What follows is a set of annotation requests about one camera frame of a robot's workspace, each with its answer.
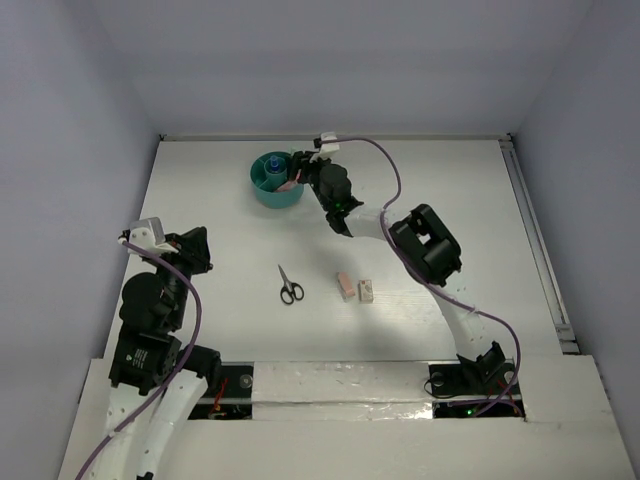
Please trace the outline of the small blue-capped glue bottle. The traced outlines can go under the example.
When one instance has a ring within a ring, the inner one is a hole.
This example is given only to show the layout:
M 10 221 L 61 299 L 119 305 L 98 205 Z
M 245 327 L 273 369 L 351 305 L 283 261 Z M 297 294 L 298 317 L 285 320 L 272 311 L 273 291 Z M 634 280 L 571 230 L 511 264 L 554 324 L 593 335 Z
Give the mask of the small blue-capped glue bottle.
M 281 171 L 280 158 L 275 155 L 271 156 L 269 158 L 268 167 L 271 173 L 279 173 Z

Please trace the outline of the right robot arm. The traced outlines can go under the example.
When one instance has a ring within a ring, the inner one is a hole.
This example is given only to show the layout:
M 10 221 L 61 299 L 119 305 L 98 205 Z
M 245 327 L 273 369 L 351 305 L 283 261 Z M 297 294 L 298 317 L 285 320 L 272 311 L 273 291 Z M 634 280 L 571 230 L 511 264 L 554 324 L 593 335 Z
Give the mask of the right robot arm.
M 350 238 L 373 238 L 391 247 L 417 283 L 425 287 L 451 332 L 457 362 L 454 383 L 429 379 L 439 398 L 485 395 L 496 402 L 517 382 L 521 346 L 511 325 L 474 306 L 462 278 L 461 246 L 435 210 L 420 204 L 393 222 L 387 220 L 394 195 L 371 208 L 352 194 L 347 170 L 319 152 L 298 151 L 287 161 L 288 179 L 307 184 L 330 228 Z

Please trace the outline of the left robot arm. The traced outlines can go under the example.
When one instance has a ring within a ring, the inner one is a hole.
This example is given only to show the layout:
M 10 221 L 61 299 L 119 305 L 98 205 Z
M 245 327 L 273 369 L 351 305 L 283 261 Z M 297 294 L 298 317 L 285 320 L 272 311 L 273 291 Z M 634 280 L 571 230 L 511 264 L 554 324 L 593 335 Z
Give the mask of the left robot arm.
M 107 444 L 90 470 L 93 479 L 156 479 L 196 403 L 221 383 L 218 351 L 183 344 L 188 299 L 199 296 L 195 275 L 212 270 L 205 227 L 166 233 L 156 217 L 136 221 L 119 238 L 132 255 L 154 266 L 121 292 L 121 327 L 109 380 Z

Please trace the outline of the red transparent pen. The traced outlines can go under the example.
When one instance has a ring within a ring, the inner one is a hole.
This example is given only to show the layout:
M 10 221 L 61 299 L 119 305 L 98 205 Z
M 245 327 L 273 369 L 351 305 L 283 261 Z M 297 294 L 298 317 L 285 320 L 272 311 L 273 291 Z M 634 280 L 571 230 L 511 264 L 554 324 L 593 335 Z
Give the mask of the red transparent pen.
M 277 192 L 278 193 L 288 192 L 292 190 L 295 186 L 296 184 L 294 182 L 286 182 L 285 184 L 283 184 L 277 189 Z

